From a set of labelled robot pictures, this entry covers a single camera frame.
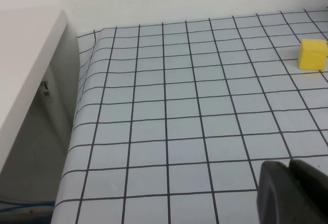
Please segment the table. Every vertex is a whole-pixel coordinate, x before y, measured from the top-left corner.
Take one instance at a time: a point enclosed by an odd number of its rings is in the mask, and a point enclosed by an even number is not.
[[[58,7],[0,12],[0,170],[66,24]]]

